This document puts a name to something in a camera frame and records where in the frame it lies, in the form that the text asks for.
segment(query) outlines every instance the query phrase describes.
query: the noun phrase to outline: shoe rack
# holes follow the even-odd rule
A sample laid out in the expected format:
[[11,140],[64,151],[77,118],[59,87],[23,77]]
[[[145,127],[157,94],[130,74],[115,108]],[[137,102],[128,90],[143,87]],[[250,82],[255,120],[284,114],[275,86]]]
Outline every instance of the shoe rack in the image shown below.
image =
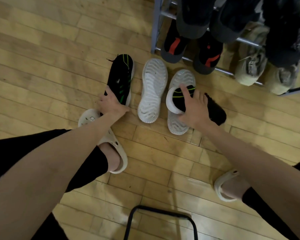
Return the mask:
[[[158,37],[159,37],[160,30],[161,30],[161,26],[163,23],[163,19],[165,17],[170,18],[170,19],[176,19],[176,15],[169,12],[169,8],[172,5],[176,6],[177,2],[174,0],[154,0],[153,24],[152,24],[152,34],[151,34],[151,53],[152,54],[154,54],[156,50],[157,51],[161,50],[161,48],[157,47],[157,42],[158,42]],[[244,39],[241,37],[237,38],[237,41],[254,46],[256,48],[262,47],[262,45],[260,45],[260,44],[257,44],[255,42],[252,42],[250,40],[247,40],[247,39]],[[192,60],[189,59],[188,57],[183,56],[182,59],[192,62]],[[232,77],[234,76],[234,74],[232,72],[222,69],[222,68],[216,67],[215,70],[219,71],[219,72],[223,72]],[[263,84],[258,81],[256,81],[255,84],[257,84],[259,86],[263,86]],[[286,93],[281,94],[279,96],[287,96],[287,95],[292,95],[292,94],[296,94],[296,93],[300,93],[300,87],[294,88],[294,85],[293,85],[292,88],[289,89]]]

